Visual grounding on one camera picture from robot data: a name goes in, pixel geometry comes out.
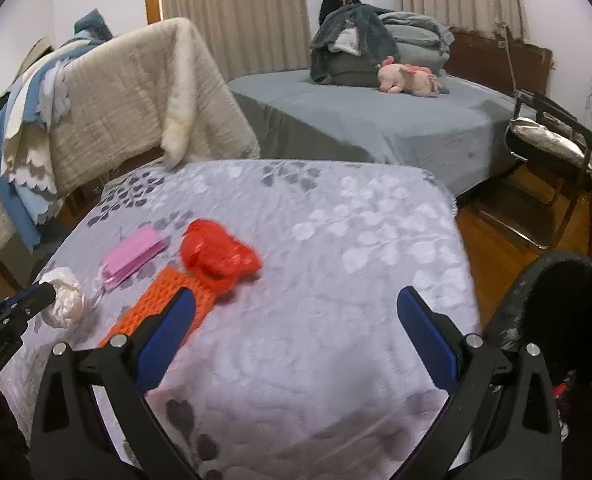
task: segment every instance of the white floral tablecloth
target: white floral tablecloth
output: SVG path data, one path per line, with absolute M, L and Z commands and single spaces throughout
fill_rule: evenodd
M 455 203 L 418 168 L 230 160 L 173 173 L 150 164 L 106 187 L 45 271 L 70 267 L 86 288 L 104 254 L 151 222 L 167 249 L 54 330 L 36 317 L 0 375 L 29 434 L 52 345 L 95 346 L 166 265 L 195 218 L 221 222 L 263 259 L 222 298 L 147 400 L 203 478 L 385 479 L 431 425 L 433 387 L 396 317 L 413 285 L 464 333 L 478 313 Z M 130 450 L 99 396 L 109 433 Z

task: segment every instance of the orange knitted fabric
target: orange knitted fabric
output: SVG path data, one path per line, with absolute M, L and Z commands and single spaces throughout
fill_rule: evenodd
M 205 316 L 211 312 L 216 302 L 216 293 L 198 278 L 180 272 L 172 266 L 166 266 L 156 276 L 138 302 L 116 322 L 111 331 L 100 341 L 98 347 L 107 344 L 109 339 L 116 334 L 133 334 L 145 317 L 160 314 L 182 286 L 191 289 L 196 298 L 196 316 L 189 327 L 185 340 L 183 340 L 184 343 L 189 334 L 197 329 Z

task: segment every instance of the beige blanket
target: beige blanket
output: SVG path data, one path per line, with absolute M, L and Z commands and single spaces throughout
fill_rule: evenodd
M 114 38 L 65 71 L 71 112 L 49 139 L 60 196 L 158 144 L 168 167 L 183 158 L 260 155 L 205 42 L 185 18 Z M 12 235 L 0 204 L 0 248 Z

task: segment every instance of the bed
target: bed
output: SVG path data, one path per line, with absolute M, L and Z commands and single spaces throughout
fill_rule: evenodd
M 145 222 L 167 249 L 67 330 L 34 318 L 0 374 L 29 435 L 52 346 L 91 348 L 165 266 L 194 218 L 220 221 L 262 256 L 208 314 L 147 397 L 202 478 L 387 479 L 446 396 L 396 317 L 414 285 L 463 332 L 478 329 L 454 200 L 420 168 L 299 160 L 154 162 L 110 183 L 43 272 L 70 267 L 87 292 L 103 254 Z M 100 410 L 133 456 L 108 400 Z
M 455 35 L 446 69 L 460 77 L 444 78 L 451 93 L 437 98 L 316 85 L 306 70 L 244 76 L 229 87 L 262 156 L 418 166 L 458 196 L 513 162 L 503 134 L 514 99 L 498 42 Z M 551 51 L 513 42 L 512 57 L 519 88 L 545 91 Z

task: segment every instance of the blue gripper pad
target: blue gripper pad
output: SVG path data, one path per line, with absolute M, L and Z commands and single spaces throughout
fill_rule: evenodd
M 157 388 L 163 380 L 195 315 L 196 299 L 192 291 L 181 288 L 159 314 L 161 321 L 138 353 L 134 382 L 140 394 Z
M 397 310 L 398 319 L 412 340 L 433 384 L 450 395 L 455 393 L 458 389 L 458 354 L 436 325 L 434 316 L 438 315 L 429 309 L 412 286 L 407 286 L 398 294 Z M 451 320 L 446 316 L 444 318 L 458 332 Z

